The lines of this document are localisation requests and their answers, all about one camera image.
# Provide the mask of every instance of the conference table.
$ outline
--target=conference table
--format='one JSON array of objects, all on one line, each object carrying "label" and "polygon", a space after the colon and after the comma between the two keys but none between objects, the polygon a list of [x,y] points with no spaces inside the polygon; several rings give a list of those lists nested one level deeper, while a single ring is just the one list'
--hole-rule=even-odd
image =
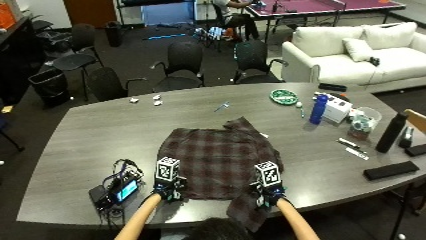
[{"label": "conference table", "polygon": [[[257,20],[267,20],[265,41],[267,40],[270,21],[287,21],[288,24],[307,22],[307,17],[334,16],[335,25],[342,14],[354,13],[380,13],[384,15],[383,23],[386,23],[390,11],[403,10],[406,5],[395,1],[383,0],[262,0],[265,7],[250,5],[246,7],[247,12]],[[273,12],[273,5],[278,3],[281,7]]]},{"label": "conference table", "polygon": [[[275,89],[292,91],[303,103],[304,118],[294,106],[274,103]],[[342,204],[404,186],[426,176],[426,157],[408,157],[396,145],[386,154],[374,146],[395,111],[360,88],[348,87],[355,107],[371,107],[382,120],[366,141],[347,136],[348,124],[308,123],[316,85],[265,83],[205,87],[161,93],[162,105],[153,105],[154,94],[99,102],[69,109],[40,157],[24,195],[17,221],[65,225],[97,225],[87,191],[111,174],[117,159],[127,158],[143,171],[139,191],[125,202],[125,219],[149,195],[154,179],[158,148],[175,128],[223,129],[227,120],[243,116],[269,137],[279,151],[285,171],[281,175],[286,195],[298,211]],[[229,101],[229,107],[214,110]],[[335,142],[344,138],[367,152],[367,161],[344,151]],[[414,145],[426,143],[414,131]],[[364,169],[411,160],[420,170],[368,181]],[[209,217],[226,218],[230,200],[187,200],[162,203],[147,220],[150,228],[191,226]],[[271,209],[270,216],[278,210]]]}]

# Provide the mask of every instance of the trash can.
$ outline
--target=trash can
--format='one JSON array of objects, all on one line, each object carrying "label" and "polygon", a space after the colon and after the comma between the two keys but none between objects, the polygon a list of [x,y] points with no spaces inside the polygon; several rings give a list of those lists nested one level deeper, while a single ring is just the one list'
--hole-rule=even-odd
[{"label": "trash can", "polygon": [[109,46],[119,47],[122,43],[121,24],[117,21],[107,22],[105,27]]},{"label": "trash can", "polygon": [[28,80],[46,106],[54,107],[69,100],[68,82],[61,70],[49,69]]}]

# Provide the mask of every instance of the plaid shirt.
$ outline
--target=plaid shirt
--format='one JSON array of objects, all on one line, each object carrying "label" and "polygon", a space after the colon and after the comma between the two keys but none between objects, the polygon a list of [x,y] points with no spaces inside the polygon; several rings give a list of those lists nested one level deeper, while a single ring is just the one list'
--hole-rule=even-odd
[{"label": "plaid shirt", "polygon": [[271,161],[283,166],[267,139],[241,117],[227,121],[225,130],[174,129],[158,150],[158,159],[181,160],[179,175],[187,179],[182,193],[190,199],[233,199],[227,215],[253,232],[267,213],[257,211],[255,197],[247,194],[255,181],[254,165]]}]

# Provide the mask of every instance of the human hand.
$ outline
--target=human hand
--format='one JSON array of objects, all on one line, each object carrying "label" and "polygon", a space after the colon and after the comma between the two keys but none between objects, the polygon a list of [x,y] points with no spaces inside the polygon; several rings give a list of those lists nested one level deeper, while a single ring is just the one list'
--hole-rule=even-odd
[{"label": "human hand", "polygon": [[279,198],[282,198],[286,201],[288,201],[286,196],[285,196],[285,190],[286,189],[282,187],[281,184],[279,185],[274,185],[274,186],[269,186],[269,187],[262,189],[262,196],[267,200],[269,205],[275,206]]},{"label": "human hand", "polygon": [[167,202],[182,200],[178,190],[183,189],[186,185],[186,178],[177,177],[173,182],[165,182],[155,180],[151,193],[157,193],[162,200]]},{"label": "human hand", "polygon": [[258,183],[251,184],[253,191],[258,194],[257,206],[270,208],[270,206],[275,206],[278,200],[282,198],[287,202],[290,202],[285,196],[286,188],[282,187],[281,182],[273,186],[263,187]]}]

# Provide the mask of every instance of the green plate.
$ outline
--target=green plate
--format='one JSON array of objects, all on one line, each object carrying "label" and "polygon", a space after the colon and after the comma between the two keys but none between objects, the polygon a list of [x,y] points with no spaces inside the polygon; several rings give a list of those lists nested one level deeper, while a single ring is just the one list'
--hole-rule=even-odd
[{"label": "green plate", "polygon": [[285,89],[277,89],[271,91],[269,97],[275,103],[281,105],[288,106],[298,102],[295,93]]}]

